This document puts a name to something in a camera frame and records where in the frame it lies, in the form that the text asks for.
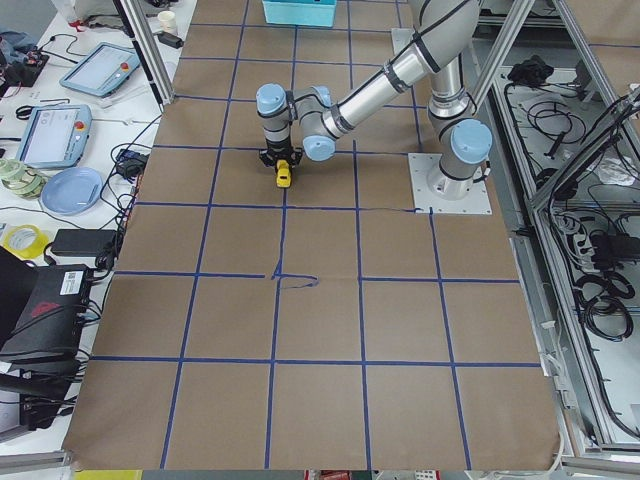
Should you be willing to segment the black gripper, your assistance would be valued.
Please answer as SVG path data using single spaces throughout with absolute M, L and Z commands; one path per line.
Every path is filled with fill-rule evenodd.
M 259 151 L 259 159 L 267 168 L 275 168 L 278 160 L 286 160 L 291 169 L 296 168 L 303 157 L 303 150 L 294 148 L 289 138 L 273 142 L 266 140 L 267 147 Z

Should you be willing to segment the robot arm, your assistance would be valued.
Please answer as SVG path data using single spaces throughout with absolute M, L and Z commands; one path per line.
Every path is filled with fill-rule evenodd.
M 408 44 L 342 100 L 332 102 L 324 86 L 286 90 L 277 83 L 256 93 L 266 147 L 262 163 L 274 170 L 276 185 L 286 189 L 301 158 L 326 161 L 336 142 L 357 126 L 428 79 L 428 116 L 442 146 L 428 174 L 429 188 L 445 200 L 466 196 L 493 138 L 489 128 L 469 113 L 471 99 L 463 84 L 461 54 L 476 29 L 477 1 L 413 1 L 413 32 Z

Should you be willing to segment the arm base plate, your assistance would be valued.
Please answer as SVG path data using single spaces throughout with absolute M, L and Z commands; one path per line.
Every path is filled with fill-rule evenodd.
M 408 164 L 414 207 L 417 213 L 450 215 L 491 215 L 492 208 L 477 166 L 466 180 L 453 180 L 440 169 L 439 153 L 409 153 Z
M 390 31 L 392 48 L 395 55 L 401 53 L 413 40 L 413 28 L 392 28 Z

